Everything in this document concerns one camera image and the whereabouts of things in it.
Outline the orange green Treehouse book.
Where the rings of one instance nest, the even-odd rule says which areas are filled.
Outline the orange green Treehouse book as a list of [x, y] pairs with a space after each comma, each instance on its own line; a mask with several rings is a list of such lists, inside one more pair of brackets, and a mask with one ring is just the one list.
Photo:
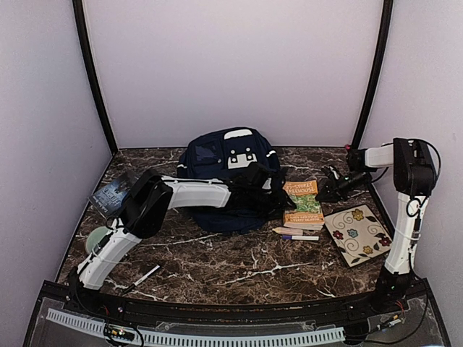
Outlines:
[[315, 199], [318, 194], [317, 181], [288, 181], [284, 185], [284, 190], [295, 204], [293, 210], [284, 213], [284, 227], [309, 231], [321, 230], [325, 220], [320, 203]]

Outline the navy blue backpack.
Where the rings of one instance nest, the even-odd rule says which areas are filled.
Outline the navy blue backpack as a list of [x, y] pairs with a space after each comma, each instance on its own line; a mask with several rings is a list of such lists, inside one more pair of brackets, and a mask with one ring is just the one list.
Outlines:
[[189, 143], [177, 165], [182, 179], [218, 179], [230, 189], [224, 207], [191, 207], [188, 212], [204, 231], [246, 234], [268, 221], [238, 218], [234, 190], [239, 187], [284, 189], [286, 169], [276, 151], [256, 129], [235, 127], [204, 134]]

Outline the dark blue hardcover book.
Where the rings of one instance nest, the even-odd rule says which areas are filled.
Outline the dark blue hardcover book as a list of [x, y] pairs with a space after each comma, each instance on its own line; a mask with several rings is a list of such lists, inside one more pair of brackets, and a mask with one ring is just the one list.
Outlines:
[[139, 179], [132, 170], [125, 171], [122, 175], [106, 184], [89, 196], [91, 205], [103, 216], [113, 215], [121, 206], [122, 200]]

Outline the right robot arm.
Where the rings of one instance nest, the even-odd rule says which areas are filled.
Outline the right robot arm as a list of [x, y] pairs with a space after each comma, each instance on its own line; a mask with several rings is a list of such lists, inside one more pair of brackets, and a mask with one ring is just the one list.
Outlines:
[[383, 314], [406, 295], [412, 279], [421, 222], [441, 169], [434, 166], [430, 150], [435, 147], [421, 139], [394, 138], [391, 143], [368, 149], [347, 148], [349, 174], [341, 176], [333, 166], [323, 168], [326, 179], [315, 199], [335, 203], [349, 199], [360, 185], [372, 183], [371, 173], [392, 168], [398, 192], [398, 216], [392, 248], [381, 268], [369, 307]]

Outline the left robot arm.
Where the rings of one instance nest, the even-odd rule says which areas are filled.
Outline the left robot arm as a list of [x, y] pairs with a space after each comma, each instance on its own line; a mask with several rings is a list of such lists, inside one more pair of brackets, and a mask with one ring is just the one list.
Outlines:
[[100, 290], [128, 251], [160, 231], [168, 210], [187, 208], [203, 230], [223, 234], [243, 234], [280, 218], [296, 208], [284, 190], [285, 176], [285, 171], [259, 163], [225, 179], [177, 178], [154, 169], [145, 171], [122, 206], [106, 219], [108, 231], [69, 273], [70, 286], [79, 288], [73, 302], [86, 315], [97, 314], [102, 300], [91, 290]]

